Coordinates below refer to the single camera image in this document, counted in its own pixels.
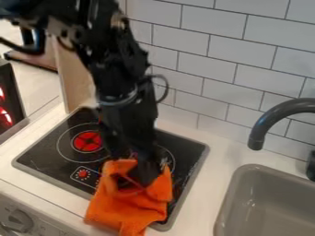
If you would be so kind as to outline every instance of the orange cloth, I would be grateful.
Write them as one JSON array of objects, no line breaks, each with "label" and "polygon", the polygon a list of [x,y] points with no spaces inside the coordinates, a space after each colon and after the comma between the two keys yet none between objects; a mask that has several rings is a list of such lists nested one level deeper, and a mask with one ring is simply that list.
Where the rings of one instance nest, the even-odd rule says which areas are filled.
[{"label": "orange cloth", "polygon": [[[166,219],[167,205],[172,200],[169,167],[143,188],[127,176],[136,164],[135,159],[111,160],[105,164],[99,188],[87,210],[87,224],[118,230],[121,236],[143,236],[151,223]],[[133,187],[119,190],[117,176],[127,179]]]}]

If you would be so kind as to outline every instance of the sink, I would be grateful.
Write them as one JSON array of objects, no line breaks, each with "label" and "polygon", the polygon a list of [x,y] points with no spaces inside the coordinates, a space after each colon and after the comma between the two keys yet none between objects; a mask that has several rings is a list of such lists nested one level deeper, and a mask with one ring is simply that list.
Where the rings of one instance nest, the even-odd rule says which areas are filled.
[{"label": "sink", "polygon": [[314,236],[315,183],[261,165],[236,170],[214,236]]}]

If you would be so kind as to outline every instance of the gray faucet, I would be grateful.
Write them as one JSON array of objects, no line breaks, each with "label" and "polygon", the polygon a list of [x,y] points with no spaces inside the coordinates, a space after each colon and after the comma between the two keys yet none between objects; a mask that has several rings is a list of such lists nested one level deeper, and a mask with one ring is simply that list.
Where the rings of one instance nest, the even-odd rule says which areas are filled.
[{"label": "gray faucet", "polygon": [[278,121],[298,113],[315,113],[315,99],[289,100],[270,109],[252,128],[248,147],[261,150],[268,130]]}]

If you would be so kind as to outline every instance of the toy stove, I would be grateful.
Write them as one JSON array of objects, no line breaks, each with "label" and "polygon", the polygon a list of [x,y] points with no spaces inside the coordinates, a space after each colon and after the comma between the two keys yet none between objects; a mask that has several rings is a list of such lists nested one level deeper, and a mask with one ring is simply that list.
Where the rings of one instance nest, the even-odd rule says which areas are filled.
[{"label": "toy stove", "polygon": [[[165,150],[172,171],[174,200],[169,204],[169,218],[158,222],[154,228],[167,230],[179,213],[208,148],[161,131],[157,131],[157,140],[159,147]],[[108,157],[109,152],[102,145],[99,135],[97,113],[82,108],[17,157],[13,166],[90,199]]]}]

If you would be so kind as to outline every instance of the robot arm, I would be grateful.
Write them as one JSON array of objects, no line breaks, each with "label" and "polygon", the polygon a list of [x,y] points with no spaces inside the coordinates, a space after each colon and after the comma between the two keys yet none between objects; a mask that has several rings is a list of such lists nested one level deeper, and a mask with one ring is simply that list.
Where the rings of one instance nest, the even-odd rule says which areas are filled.
[{"label": "robot arm", "polygon": [[[158,118],[147,52],[134,40],[129,21],[114,0],[0,0],[0,18],[24,28],[46,30],[63,45],[67,39],[93,77],[99,99],[102,138],[114,159],[138,153],[130,176],[143,186],[160,174],[165,155],[158,151]],[[23,53],[5,39],[0,42]]]}]

